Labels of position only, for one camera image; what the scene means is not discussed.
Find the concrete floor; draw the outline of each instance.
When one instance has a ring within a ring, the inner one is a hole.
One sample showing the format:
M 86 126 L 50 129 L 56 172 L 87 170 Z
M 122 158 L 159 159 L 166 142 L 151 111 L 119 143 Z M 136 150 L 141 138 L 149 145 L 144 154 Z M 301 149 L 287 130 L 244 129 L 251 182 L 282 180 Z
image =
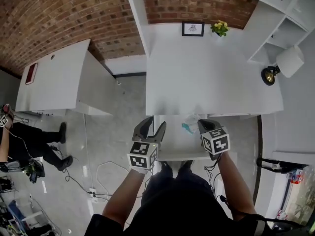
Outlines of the concrete floor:
M 98 193 L 106 194 L 105 186 L 112 194 L 127 175 L 127 171 L 114 164 L 106 164 L 98 170 L 98 183 L 96 171 L 100 164 L 113 161 L 128 169 L 126 153 L 132 138 L 134 127 L 145 116 L 145 90 L 146 77 L 127 77 L 119 79 L 121 90 L 117 94 L 117 105 L 113 117 L 86 116 L 86 133 L 83 115 L 68 111 L 65 117 L 48 117 L 37 121 L 36 127 L 44 131 L 58 130 L 62 121 L 68 125 L 67 142 L 59 145 L 63 155 L 72 155 L 76 159 L 69 167 L 69 172 L 86 190 L 93 187 Z M 258 134 L 256 118 L 240 120 L 239 117 L 215 118 L 226 126 L 231 139 L 232 153 L 235 155 L 237 167 L 249 186 L 254 191 L 257 155 Z M 201 177 L 207 178 L 203 166 L 213 165 L 211 160 L 197 161 L 192 170 Z M 87 167 L 87 176 L 83 175 L 82 167 Z M 36 184 L 29 182 L 23 173 L 10 174 L 18 192 L 6 193 L 4 198 L 10 201 L 13 198 L 26 200 L 31 194 L 44 208 L 50 219 L 62 230 L 63 235 L 84 235 L 91 219 L 91 206 L 94 213 L 101 213 L 106 201 L 99 199 L 98 203 L 89 204 L 89 195 L 85 193 L 74 181 L 66 182 L 65 173 L 59 172 L 55 167 L 44 162 L 46 177 L 39 178 Z M 42 181 L 45 182 L 47 193 L 44 193 Z M 139 191 L 141 196 L 144 183 Z M 138 198 L 128 223 L 140 206 Z

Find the power outlet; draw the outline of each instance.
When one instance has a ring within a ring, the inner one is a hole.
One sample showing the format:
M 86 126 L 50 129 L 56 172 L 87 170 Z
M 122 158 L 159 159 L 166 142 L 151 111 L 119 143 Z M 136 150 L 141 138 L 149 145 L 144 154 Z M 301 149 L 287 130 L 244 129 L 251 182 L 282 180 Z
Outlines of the power outlet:
M 90 188 L 90 192 L 94 192 L 94 193 L 96 193 L 96 190 L 95 190 L 95 189 Z M 97 198 L 93 197 L 93 194 L 90 194 L 90 196 L 91 196 L 91 200 L 92 200 L 92 202 L 93 202 L 93 203 L 97 203 Z

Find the framed picture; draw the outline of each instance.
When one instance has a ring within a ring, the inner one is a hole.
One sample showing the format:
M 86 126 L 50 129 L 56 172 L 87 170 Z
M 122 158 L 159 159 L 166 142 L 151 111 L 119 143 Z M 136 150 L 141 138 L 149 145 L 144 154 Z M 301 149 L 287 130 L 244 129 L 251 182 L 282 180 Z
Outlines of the framed picture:
M 182 25 L 182 36 L 203 37 L 205 22 L 184 21 Z

